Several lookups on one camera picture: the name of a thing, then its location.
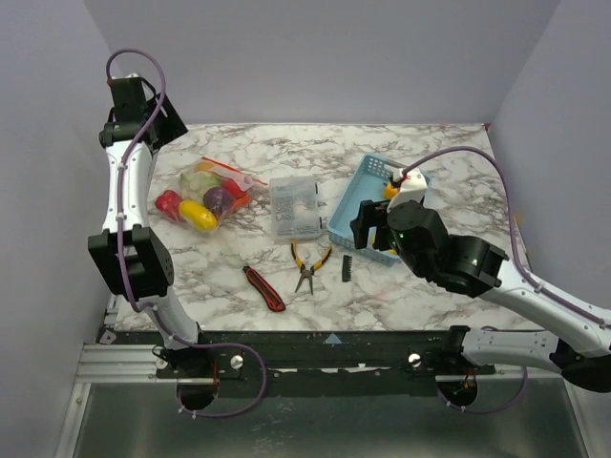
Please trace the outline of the clear zip top bag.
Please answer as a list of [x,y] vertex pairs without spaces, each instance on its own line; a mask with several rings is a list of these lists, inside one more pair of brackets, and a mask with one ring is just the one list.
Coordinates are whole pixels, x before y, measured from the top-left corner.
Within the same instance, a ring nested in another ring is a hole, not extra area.
[[179,216],[197,230],[213,232],[267,187],[249,173],[203,157],[179,176]]

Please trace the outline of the red bell pepper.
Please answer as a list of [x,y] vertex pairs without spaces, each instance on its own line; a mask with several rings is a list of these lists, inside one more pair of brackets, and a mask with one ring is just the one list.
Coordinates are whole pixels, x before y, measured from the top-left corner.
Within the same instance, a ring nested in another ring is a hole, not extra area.
[[168,189],[162,192],[155,200],[155,207],[168,219],[174,222],[184,222],[179,212],[182,197],[175,191]]

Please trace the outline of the yellow handled pliers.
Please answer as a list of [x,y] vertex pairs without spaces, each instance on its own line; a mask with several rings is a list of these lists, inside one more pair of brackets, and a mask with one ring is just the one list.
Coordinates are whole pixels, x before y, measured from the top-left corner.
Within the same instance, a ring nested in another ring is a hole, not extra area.
[[312,279],[314,277],[314,274],[316,271],[318,271],[320,268],[322,268],[327,263],[332,253],[332,247],[329,245],[326,251],[324,252],[324,254],[316,262],[312,263],[311,265],[308,265],[299,256],[298,244],[295,239],[291,242],[290,251],[291,251],[292,259],[295,261],[297,267],[300,269],[300,278],[295,287],[295,293],[297,293],[300,290],[304,281],[307,281],[309,285],[309,292],[310,294],[313,294],[313,280]]

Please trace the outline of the brown potato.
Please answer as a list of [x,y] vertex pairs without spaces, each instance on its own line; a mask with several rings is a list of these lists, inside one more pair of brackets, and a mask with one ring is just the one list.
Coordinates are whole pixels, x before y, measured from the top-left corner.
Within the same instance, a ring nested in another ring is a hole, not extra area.
[[196,165],[196,170],[200,172],[207,172],[212,170],[215,164],[209,161],[202,161]]

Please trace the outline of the red apple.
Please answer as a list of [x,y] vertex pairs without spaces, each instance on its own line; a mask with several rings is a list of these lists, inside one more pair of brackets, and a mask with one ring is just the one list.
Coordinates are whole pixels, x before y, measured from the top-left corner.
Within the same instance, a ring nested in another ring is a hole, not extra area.
[[239,184],[232,178],[225,178],[221,187],[225,190],[233,199],[243,198],[247,195],[245,190],[242,190]]

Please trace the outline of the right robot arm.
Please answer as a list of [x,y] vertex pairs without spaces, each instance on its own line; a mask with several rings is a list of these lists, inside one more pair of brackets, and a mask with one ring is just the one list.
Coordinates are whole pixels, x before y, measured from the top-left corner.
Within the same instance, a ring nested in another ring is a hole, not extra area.
[[484,239],[450,234],[436,211],[414,200],[395,207],[364,200],[350,228],[356,248],[393,249],[414,276],[537,324],[531,331],[465,331],[462,341],[439,350],[446,371],[458,374],[472,364],[537,367],[580,388],[609,392],[609,310],[530,274]]

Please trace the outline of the orange carrot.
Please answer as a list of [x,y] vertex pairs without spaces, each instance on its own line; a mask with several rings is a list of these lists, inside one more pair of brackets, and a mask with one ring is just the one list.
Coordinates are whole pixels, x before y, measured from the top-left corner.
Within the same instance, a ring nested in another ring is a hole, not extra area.
[[233,202],[233,205],[231,207],[232,211],[237,211],[238,209],[244,207],[246,204],[248,204],[251,201],[251,196],[250,195],[245,195],[241,198],[236,198]]

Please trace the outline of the red black utility knife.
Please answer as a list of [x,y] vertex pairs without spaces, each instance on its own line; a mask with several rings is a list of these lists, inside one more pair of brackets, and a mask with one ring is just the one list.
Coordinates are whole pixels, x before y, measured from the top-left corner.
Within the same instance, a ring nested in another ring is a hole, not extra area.
[[248,283],[255,288],[261,295],[266,307],[275,313],[285,311],[285,303],[277,291],[263,278],[263,276],[250,267],[245,265],[242,268]]

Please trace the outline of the purple onion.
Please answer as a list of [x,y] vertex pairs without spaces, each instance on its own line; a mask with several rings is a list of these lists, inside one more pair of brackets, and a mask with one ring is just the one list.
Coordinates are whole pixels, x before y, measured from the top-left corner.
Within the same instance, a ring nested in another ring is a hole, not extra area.
[[220,186],[208,189],[202,198],[203,206],[217,219],[231,210],[233,202],[234,199]]

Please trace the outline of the white cauliflower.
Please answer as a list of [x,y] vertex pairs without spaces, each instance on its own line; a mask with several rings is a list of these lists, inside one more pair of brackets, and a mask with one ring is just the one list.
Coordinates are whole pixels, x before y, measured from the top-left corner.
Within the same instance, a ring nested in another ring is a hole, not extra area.
[[185,199],[202,200],[207,191],[219,187],[219,178],[204,171],[186,172],[180,175],[180,195]]

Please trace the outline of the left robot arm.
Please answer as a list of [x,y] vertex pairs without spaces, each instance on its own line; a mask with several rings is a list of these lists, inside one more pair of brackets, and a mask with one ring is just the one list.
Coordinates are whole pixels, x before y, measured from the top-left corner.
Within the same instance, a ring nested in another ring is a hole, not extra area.
[[197,344],[200,327],[174,289],[171,255],[149,223],[147,198],[158,151],[187,128],[172,103],[144,77],[132,73],[108,85],[114,105],[99,133],[109,165],[109,196],[100,234],[88,251],[111,293],[146,314],[164,347],[179,351],[179,366],[204,375],[210,351]]

